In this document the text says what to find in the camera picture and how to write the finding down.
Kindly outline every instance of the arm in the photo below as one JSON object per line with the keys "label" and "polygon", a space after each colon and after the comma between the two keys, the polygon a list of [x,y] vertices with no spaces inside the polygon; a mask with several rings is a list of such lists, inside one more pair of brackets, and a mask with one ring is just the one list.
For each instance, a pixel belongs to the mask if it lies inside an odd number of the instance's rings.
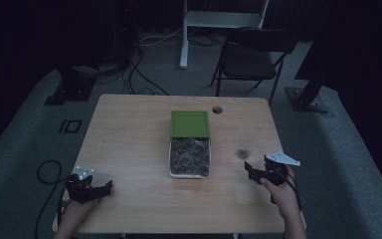
{"label": "arm", "polygon": [[[289,182],[293,182],[294,176],[292,169],[287,165]],[[262,178],[261,183],[272,194],[279,213],[285,221],[285,238],[286,239],[305,239],[305,228],[299,212],[299,205],[296,195],[291,187],[285,182],[280,186],[276,186],[268,180]]]}
{"label": "arm", "polygon": [[95,205],[94,200],[84,204],[72,201],[64,210],[61,224],[55,233],[54,239],[71,239]]}

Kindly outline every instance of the chair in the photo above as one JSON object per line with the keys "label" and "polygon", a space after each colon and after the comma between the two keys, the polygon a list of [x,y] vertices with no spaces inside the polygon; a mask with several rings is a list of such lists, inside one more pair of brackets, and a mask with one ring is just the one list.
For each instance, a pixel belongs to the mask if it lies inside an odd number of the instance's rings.
{"label": "chair", "polygon": [[[288,30],[234,29],[225,40],[210,84],[213,87],[215,80],[218,81],[216,97],[219,97],[222,80],[258,81],[256,88],[263,80],[275,78],[269,98],[271,104],[284,58],[293,51],[297,41],[297,36]],[[275,62],[271,56],[274,52],[282,53]]]}

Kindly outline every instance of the green box lid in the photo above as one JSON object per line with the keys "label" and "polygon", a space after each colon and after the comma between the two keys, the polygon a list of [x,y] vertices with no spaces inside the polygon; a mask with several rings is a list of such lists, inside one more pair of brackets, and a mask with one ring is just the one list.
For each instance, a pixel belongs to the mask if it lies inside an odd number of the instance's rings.
{"label": "green box lid", "polygon": [[171,112],[171,137],[210,137],[207,112]]}

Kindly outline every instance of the chair seat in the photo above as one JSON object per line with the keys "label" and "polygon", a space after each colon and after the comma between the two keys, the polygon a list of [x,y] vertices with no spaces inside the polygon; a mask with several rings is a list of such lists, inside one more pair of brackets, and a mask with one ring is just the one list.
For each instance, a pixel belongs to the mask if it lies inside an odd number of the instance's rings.
{"label": "chair seat", "polygon": [[277,74],[270,53],[254,51],[239,44],[228,46],[221,67],[229,78],[270,80]]}

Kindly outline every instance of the chair backrest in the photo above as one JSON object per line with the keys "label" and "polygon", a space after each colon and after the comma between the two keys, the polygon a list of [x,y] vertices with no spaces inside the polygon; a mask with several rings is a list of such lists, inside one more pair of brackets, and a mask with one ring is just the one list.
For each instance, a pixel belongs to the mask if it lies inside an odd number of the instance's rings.
{"label": "chair backrest", "polygon": [[228,35],[225,46],[238,43],[257,51],[290,54],[297,41],[297,36],[289,30],[242,27],[234,29]]}

